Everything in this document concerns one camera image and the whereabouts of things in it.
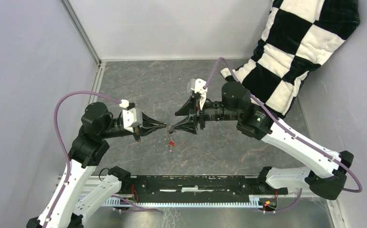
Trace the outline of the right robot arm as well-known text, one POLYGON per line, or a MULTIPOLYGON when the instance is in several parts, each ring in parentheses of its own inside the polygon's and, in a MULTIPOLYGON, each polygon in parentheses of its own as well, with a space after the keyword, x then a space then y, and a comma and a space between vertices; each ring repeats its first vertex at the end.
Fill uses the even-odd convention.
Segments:
POLYGON ((256 181, 259 192, 268 194, 282 188, 309 189, 328 200, 336 200, 345 189, 354 155, 348 151, 329 150, 298 133, 274 114, 251 102, 249 90, 239 82, 222 86, 221 101, 206 97, 205 82, 192 79, 190 98, 175 112, 183 120, 168 127, 168 132, 197 134, 207 121, 235 121, 242 134, 273 145, 302 163, 300 168, 264 167, 256 181))

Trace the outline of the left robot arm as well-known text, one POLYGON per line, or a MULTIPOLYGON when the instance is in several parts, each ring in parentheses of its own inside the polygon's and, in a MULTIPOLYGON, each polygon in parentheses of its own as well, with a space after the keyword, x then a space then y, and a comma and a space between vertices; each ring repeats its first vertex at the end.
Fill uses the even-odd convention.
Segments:
POLYGON ((31 218, 28 228, 82 228, 89 218, 116 193, 131 189, 130 172, 113 167, 108 175, 82 200, 79 196, 91 174, 110 148, 107 139, 133 136, 138 142, 166 123, 157 121, 127 103, 117 118, 102 102, 88 105, 82 126, 72 142, 67 165, 52 199, 40 216, 31 218))

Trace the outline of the large metal keyring plate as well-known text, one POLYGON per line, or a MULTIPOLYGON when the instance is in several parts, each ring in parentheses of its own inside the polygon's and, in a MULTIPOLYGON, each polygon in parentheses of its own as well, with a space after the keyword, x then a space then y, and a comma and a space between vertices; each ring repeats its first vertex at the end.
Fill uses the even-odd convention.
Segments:
POLYGON ((170 140, 173 140, 173 138, 172 138, 172 136, 171 136, 171 134, 170 134, 170 132, 169 132, 170 127, 171 127, 171 125, 170 125, 169 116, 167 116, 167 118, 166 118, 166 137, 165 137, 165 141, 166 141, 166 145, 167 145, 167 149, 168 149, 168 151, 169 151, 170 153, 172 153, 172 152, 173 152, 174 147, 171 147, 171 146, 168 144, 170 140))

